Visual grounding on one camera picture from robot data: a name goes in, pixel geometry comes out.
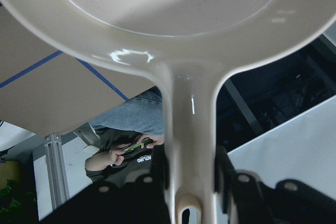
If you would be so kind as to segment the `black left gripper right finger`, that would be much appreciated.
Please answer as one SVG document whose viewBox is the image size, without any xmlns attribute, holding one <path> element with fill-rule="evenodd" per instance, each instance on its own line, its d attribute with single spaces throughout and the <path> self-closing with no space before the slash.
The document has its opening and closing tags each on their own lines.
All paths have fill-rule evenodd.
<svg viewBox="0 0 336 224">
<path fill-rule="evenodd" d="M 256 177 L 236 170 L 221 145 L 215 152 L 215 191 L 228 223 L 273 223 Z"/>
</svg>

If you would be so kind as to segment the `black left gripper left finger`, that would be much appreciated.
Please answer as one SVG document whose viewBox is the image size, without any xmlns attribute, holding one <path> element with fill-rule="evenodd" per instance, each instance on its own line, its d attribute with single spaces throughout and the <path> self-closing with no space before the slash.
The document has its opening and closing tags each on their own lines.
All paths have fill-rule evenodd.
<svg viewBox="0 0 336 224">
<path fill-rule="evenodd" d="M 166 156 L 164 146 L 152 149 L 151 166 L 128 186 L 126 223 L 170 223 L 164 199 Z"/>
</svg>

